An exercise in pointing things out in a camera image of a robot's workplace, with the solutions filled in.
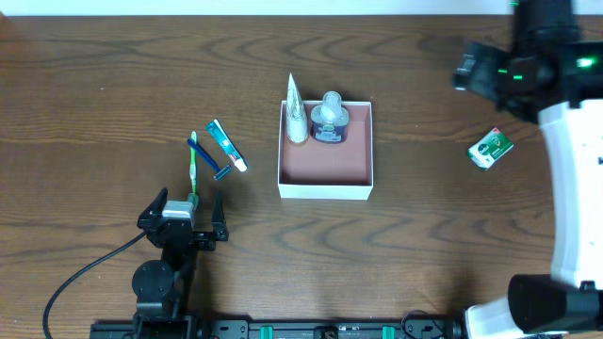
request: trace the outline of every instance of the green toothbrush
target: green toothbrush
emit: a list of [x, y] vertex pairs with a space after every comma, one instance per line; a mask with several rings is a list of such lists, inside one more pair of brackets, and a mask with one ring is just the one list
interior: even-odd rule
[[[197, 132], [192, 131], [192, 133], [190, 134], [190, 138], [193, 139], [193, 141], [195, 141], [195, 143], [197, 142]], [[195, 150], [190, 149], [190, 170], [188, 171], [188, 174], [190, 175], [190, 183], [192, 184], [192, 193], [193, 194], [197, 194], [197, 163], [196, 163], [196, 159], [197, 159], [197, 154], [195, 153]]]

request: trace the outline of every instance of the white box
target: white box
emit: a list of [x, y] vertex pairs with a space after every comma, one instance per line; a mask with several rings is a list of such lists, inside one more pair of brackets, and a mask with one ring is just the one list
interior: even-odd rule
[[[311, 125], [312, 108], [304, 101]], [[350, 112], [348, 135], [339, 144], [309, 137], [302, 145], [286, 136], [286, 101], [281, 102], [277, 183], [281, 198], [367, 200], [373, 189], [373, 123], [368, 102], [343, 102]]]

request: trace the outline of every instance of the wood grain surface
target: wood grain surface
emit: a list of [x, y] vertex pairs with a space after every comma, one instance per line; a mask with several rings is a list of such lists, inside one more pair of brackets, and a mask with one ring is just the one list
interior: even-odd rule
[[[587, 39], [603, 19], [582, 18]], [[0, 337], [40, 338], [43, 308], [73, 273], [139, 233], [162, 186], [190, 190], [190, 131], [219, 118], [249, 170], [217, 184], [231, 240], [201, 256], [191, 306], [254, 319], [444, 313], [546, 273], [554, 217], [534, 125], [455, 91], [464, 45], [506, 47], [504, 17], [5, 18], [0, 26]], [[367, 202], [284, 201], [279, 104], [370, 101], [375, 186]], [[492, 127], [515, 148], [482, 172], [466, 149]], [[204, 147], [228, 159], [203, 131]], [[159, 257], [143, 240], [72, 284], [56, 338], [128, 319], [131, 278]]]

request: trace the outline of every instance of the green led light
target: green led light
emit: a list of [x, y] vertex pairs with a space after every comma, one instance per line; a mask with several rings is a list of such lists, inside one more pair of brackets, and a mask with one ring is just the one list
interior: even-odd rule
[[595, 59], [592, 57], [581, 57], [578, 59], [578, 67], [589, 68], [595, 65]]

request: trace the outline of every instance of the white backdrop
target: white backdrop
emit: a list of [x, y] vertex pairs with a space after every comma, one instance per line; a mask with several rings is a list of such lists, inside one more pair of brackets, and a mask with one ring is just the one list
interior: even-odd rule
[[[574, 0], [603, 14], [603, 0]], [[507, 0], [1, 0], [6, 15], [508, 14]]]

